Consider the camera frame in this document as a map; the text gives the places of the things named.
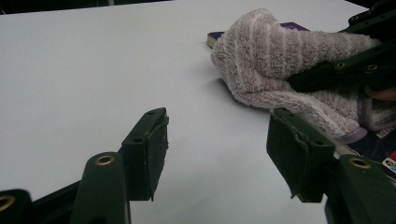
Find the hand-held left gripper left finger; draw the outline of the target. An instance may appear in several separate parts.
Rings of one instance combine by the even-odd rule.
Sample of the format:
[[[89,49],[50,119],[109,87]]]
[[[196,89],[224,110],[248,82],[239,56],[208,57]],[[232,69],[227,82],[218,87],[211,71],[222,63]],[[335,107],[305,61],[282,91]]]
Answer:
[[[70,224],[131,224],[131,201],[154,198],[168,149],[164,107],[146,112],[117,152],[103,152],[85,165]]]

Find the white table mat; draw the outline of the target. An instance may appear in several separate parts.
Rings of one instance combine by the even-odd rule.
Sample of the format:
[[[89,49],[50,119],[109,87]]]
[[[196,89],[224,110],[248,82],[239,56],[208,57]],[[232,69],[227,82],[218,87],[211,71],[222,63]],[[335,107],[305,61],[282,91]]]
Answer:
[[[256,8],[328,32],[360,12],[347,0],[174,0],[0,16],[0,190],[38,199],[79,180],[165,107],[165,165],[133,224],[327,224],[269,158],[269,113],[237,103],[210,59],[207,34]]]

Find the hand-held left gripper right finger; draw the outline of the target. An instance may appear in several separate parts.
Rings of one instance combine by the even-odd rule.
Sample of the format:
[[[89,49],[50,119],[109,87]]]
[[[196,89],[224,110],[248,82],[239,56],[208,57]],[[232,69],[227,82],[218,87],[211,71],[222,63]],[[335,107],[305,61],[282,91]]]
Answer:
[[[334,142],[298,115],[271,112],[266,149],[293,197],[327,198],[328,224],[396,224],[396,186],[379,165],[351,154],[335,157]]]

